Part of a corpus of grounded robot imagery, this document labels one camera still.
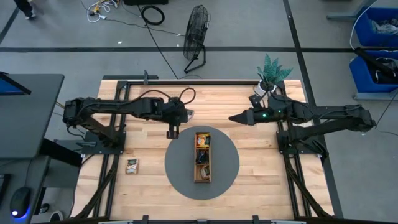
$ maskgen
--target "computer mouse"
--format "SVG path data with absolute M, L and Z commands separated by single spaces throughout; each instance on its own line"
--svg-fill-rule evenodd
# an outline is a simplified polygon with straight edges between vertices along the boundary
M 10 202 L 10 212 L 15 218 L 23 217 L 28 208 L 30 202 L 30 188 L 21 187 L 14 192 Z

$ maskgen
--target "potted plant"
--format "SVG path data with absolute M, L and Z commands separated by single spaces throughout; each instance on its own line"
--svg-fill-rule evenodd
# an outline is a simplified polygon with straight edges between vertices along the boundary
M 277 88 L 276 83 L 285 79 L 292 72 L 293 68 L 281 69 L 282 65 L 278 65 L 278 63 L 279 58 L 271 62 L 271 58 L 266 54 L 264 69 L 261 70 L 260 67 L 257 67 L 261 80 L 254 91 L 259 96 L 265 96 L 266 93 L 273 93 Z

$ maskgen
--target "wooden box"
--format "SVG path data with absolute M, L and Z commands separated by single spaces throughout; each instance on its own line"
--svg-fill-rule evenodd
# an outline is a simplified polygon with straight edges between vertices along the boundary
M 208 144 L 201 145 L 198 141 L 206 141 L 203 135 L 208 135 Z M 195 183 L 210 183 L 211 182 L 211 137 L 210 133 L 197 132 L 195 133 L 194 160 L 193 160 L 193 181 Z

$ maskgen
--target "white cable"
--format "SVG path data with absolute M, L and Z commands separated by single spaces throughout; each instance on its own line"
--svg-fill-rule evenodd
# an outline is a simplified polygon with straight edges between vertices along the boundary
M 98 22 L 98 21 L 100 21 L 100 19 L 101 19 L 101 18 L 98 18 L 98 19 L 95 20 L 95 21 L 91 21 L 91 20 L 90 20 L 90 12 L 91 12 L 90 8 L 93 7 L 93 6 L 96 6 L 96 5 L 97 5 L 97 3 L 92 4 L 92 5 L 87 9 L 87 20 L 88 20 L 88 22 L 90 22 L 90 23 Z
M 115 1 L 113 1 L 113 0 L 111 0 L 113 3 L 110 3 L 109 1 L 103 1 L 103 2 L 101 2 L 100 4 L 101 4 L 101 7 L 100 8 L 104 8 L 104 10 L 106 11 L 106 12 L 110 12 L 111 11 L 111 8 L 109 7 L 109 6 L 117 6 L 117 4 L 116 4 L 116 2 Z M 97 12 L 95 12 L 95 15 L 98 15 L 98 19 L 96 19 L 96 20 L 90 20 L 90 13 L 91 12 L 93 12 L 93 11 L 91 11 L 90 9 L 93 7 L 93 6 L 96 6 L 97 4 L 99 4 L 98 2 L 96 2 L 96 3 L 94 3 L 94 4 L 92 4 L 86 11 L 87 11 L 87 21 L 88 22 L 90 22 L 90 23 L 94 23 L 94 22 L 98 22 L 98 21 L 100 21 L 101 19 L 105 19 L 106 18 L 106 16 L 102 16 L 100 13 L 97 13 Z
M 353 41 L 353 34 L 354 34 L 354 30 L 355 30 L 356 23 L 359 21 L 359 19 L 361 18 L 361 16 L 362 16 L 368 9 L 372 8 L 372 6 L 373 6 L 377 1 L 378 1 L 378 0 L 375 0 L 375 2 L 374 2 L 373 4 L 371 4 L 367 9 L 365 9 L 365 10 L 361 13 L 361 15 L 359 15 L 358 18 L 355 20 L 355 23 L 354 23 L 354 26 L 353 26 L 353 30 L 351 30 L 351 36 L 349 37 L 349 45 L 351 46 L 351 48 L 352 48 L 353 50 L 355 50 L 355 48 L 353 47 L 352 41 Z

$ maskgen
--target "gray circular mat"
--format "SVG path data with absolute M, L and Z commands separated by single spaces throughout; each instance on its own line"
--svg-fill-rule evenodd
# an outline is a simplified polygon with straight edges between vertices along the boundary
M 211 134 L 211 183 L 193 182 L 194 138 L 196 132 Z M 173 139 L 165 157 L 167 178 L 182 195 L 196 199 L 215 198 L 234 182 L 239 171 L 239 156 L 232 140 L 222 131 L 208 126 L 185 129 Z

